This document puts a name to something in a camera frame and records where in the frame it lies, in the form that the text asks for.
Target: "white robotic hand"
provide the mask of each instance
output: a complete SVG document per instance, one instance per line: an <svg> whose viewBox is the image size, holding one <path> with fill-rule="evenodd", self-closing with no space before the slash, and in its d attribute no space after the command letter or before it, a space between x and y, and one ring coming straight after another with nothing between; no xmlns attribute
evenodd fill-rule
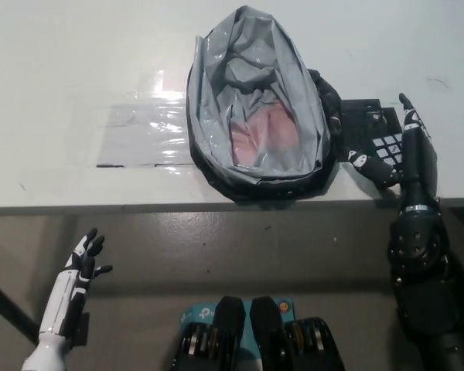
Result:
<svg viewBox="0 0 464 371"><path fill-rule="evenodd" d="M74 248L59 273L39 328L39 344L22 365L22 371L66 371L65 355L74 336L86 302L90 281L112 266L94 267L94 257L103 250L104 236L93 228Z"/></svg>

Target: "concrete floor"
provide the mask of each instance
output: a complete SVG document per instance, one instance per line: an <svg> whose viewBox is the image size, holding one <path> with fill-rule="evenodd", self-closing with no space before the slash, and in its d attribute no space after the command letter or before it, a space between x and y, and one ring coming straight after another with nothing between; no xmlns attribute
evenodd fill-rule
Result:
<svg viewBox="0 0 464 371"><path fill-rule="evenodd" d="M464 263L464 210L446 211ZM298 318L329 323L350 371L420 370L395 318L385 250L394 211L173 213L0 218L0 286L40 320L49 290L78 239L105 234L92 285L89 344L71 371L168 370L179 314L224 294L295 301ZM0 371L19 370L32 346L0 318Z"/></svg>

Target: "tabletop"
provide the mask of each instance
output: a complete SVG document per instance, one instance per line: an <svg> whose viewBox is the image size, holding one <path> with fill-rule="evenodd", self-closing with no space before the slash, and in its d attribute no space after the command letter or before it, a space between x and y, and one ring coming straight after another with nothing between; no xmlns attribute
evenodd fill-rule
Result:
<svg viewBox="0 0 464 371"><path fill-rule="evenodd" d="M195 36L241 5L0 2L0 214L237 208L192 162L159 166L150 156L144 165L97 165L114 110L144 107L149 93L182 98ZM464 0L249 5L272 14L305 65L343 99L379 98L402 118L398 94L406 93L438 153L438 195L444 205L464 206ZM373 205L379 198L342 164L326 192L288 207Z"/></svg>

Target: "pink object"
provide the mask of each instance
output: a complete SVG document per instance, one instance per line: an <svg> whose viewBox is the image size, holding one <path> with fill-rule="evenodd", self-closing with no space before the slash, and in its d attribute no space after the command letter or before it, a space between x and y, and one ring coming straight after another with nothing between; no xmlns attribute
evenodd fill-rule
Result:
<svg viewBox="0 0 464 371"><path fill-rule="evenodd" d="M299 143L292 115L280 101L259 108L245 123L231 123L230 132L236 165L254 165L260 149L277 151Z"/></svg>

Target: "blue packaging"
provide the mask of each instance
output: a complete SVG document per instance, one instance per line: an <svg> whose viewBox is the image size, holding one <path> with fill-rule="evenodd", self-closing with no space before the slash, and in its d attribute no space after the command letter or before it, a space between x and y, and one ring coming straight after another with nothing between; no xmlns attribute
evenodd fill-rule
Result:
<svg viewBox="0 0 464 371"><path fill-rule="evenodd" d="M294 305L290 298L274 298L280 309L281 317L284 322L294 321ZM182 313L180 319L180 329L183 331L190 322L212 323L215 315L215 303L196 304ZM261 356L258 345L254 340L253 328L249 319L249 311L251 309L251 301L244 301L244 309L246 311L246 322L244 323L244 333L241 340L241 349L237 358L237 368L239 370L246 369L261 369Z"/></svg>

